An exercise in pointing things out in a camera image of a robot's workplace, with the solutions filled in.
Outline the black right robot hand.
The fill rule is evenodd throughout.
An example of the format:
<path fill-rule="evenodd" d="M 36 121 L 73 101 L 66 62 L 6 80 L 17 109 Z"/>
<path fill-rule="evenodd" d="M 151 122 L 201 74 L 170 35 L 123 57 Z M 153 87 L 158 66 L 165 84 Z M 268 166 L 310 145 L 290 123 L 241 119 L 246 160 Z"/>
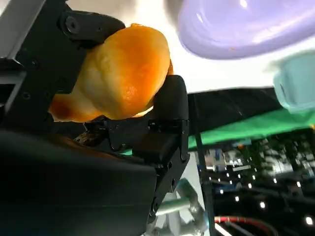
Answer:
<path fill-rule="evenodd" d="M 189 161 L 188 108 L 158 30 L 1 1 L 1 235 L 145 233 Z"/>

